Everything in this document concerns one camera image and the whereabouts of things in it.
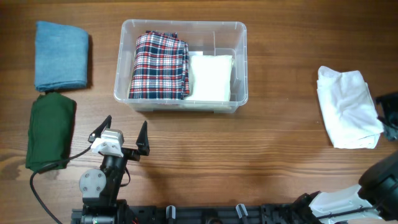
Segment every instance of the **folded white cloth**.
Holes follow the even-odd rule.
[[[190,95],[184,100],[229,101],[232,55],[193,55],[189,58]]]
[[[334,147],[374,149],[383,132],[376,109],[359,71],[318,70],[318,98],[326,131]]]

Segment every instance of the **blue towel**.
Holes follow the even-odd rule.
[[[36,23],[37,91],[84,88],[87,84],[88,34],[81,28]]]

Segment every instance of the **wooden table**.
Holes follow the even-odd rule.
[[[92,38],[89,83],[63,91],[77,102],[72,154],[109,114],[133,147],[148,121],[150,156],[130,162],[130,205],[259,205],[356,184],[398,148],[334,149],[317,101],[317,70],[359,70],[373,97],[397,91],[397,1],[187,1],[3,4],[0,8],[0,222],[53,223],[29,188],[25,168],[34,90],[35,22],[81,27]],[[249,101],[235,114],[139,113],[113,98],[126,19],[241,21],[248,28]],[[38,193],[62,222],[81,208],[78,180],[100,165],[87,153],[66,170],[40,175]],[[383,223],[355,221],[352,223]]]

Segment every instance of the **folded cloth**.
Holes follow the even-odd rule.
[[[232,61],[231,55],[191,56],[190,94],[184,100],[229,101]]]
[[[32,105],[26,168],[36,171],[42,166],[66,159],[70,152],[75,101],[59,93],[40,95]],[[56,169],[65,168],[61,164]]]
[[[136,42],[129,98],[183,99],[190,92],[188,44],[177,34],[147,32]]]
[[[35,88],[49,91],[87,84],[88,34],[81,28],[36,23]]]
[[[334,147],[357,149],[376,147],[383,126],[359,71],[318,70],[318,98],[326,131]]]

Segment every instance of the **plastic bin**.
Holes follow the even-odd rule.
[[[177,32],[189,44],[190,55],[232,55],[231,99],[229,101],[129,99],[136,40],[147,30]],[[114,97],[138,111],[204,110],[234,113],[248,101],[248,54],[246,26],[241,22],[153,21],[123,22]]]

